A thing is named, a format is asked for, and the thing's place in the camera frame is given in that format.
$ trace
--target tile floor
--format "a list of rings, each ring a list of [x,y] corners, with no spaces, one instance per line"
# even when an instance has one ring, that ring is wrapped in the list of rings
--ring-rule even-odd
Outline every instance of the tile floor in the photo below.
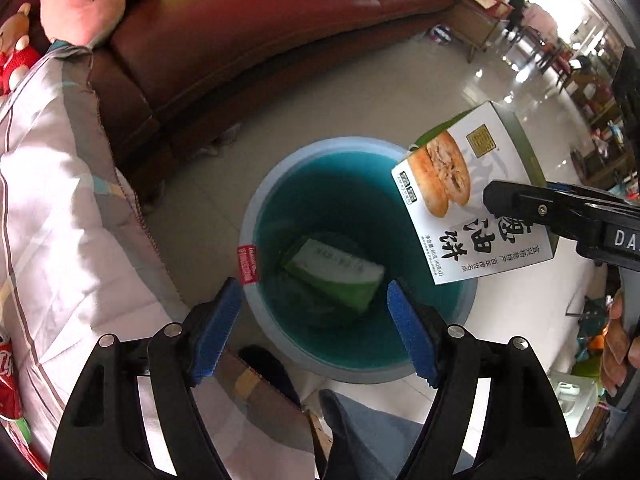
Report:
[[[548,180],[578,182],[569,152],[572,146],[591,149],[588,129],[567,94],[555,89],[551,70],[542,75],[524,66],[523,49],[510,48],[500,37],[469,64],[459,43],[414,38],[310,80],[242,124],[238,140],[223,146],[220,156],[185,165],[147,219],[184,301],[209,300],[236,274],[238,234],[252,193],[276,163],[315,140],[369,136],[408,146],[432,126],[491,99],[516,111]],[[491,340],[525,335],[548,368],[572,329],[564,312],[582,297],[591,264],[567,242],[554,260],[529,269],[524,281],[517,270],[483,278],[466,326]],[[528,293],[523,283],[532,280],[547,286]],[[435,390],[415,375],[370,386],[305,372],[274,348],[244,306],[229,345],[237,349],[247,343],[281,357],[300,397],[315,409],[314,394],[331,387],[372,408],[423,422],[434,398]],[[481,381],[465,442],[471,453],[478,446],[487,393],[488,383]]]

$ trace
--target red plush toy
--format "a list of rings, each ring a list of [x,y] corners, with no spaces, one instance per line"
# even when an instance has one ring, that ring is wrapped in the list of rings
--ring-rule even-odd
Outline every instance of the red plush toy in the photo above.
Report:
[[[22,4],[17,14],[0,27],[0,75],[2,95],[13,91],[29,69],[40,59],[40,54],[29,44],[30,4]]]

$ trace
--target stuffed animal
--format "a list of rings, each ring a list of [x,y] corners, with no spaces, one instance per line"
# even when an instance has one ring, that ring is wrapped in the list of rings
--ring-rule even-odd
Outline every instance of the stuffed animal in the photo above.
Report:
[[[18,13],[0,27],[0,73],[2,95],[15,90],[40,54],[29,44],[29,11],[31,4],[22,4]]]
[[[95,48],[115,30],[124,10],[125,0],[40,0],[40,23],[52,43]]]

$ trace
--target blanket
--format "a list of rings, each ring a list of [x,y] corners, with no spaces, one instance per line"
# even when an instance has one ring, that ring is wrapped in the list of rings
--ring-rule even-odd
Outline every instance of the blanket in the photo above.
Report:
[[[0,319],[45,460],[97,339],[149,337],[187,313],[114,167],[91,64],[84,47],[49,52],[0,108]],[[140,397],[154,463],[173,472],[144,378]],[[232,478],[313,478],[304,415],[237,358],[194,398]]]

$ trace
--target coca-cola logo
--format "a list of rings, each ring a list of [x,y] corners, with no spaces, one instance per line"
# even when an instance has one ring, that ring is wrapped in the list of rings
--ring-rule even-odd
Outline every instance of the coca-cola logo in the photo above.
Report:
[[[0,350],[0,375],[11,377],[13,374],[14,360],[11,358],[11,352]]]

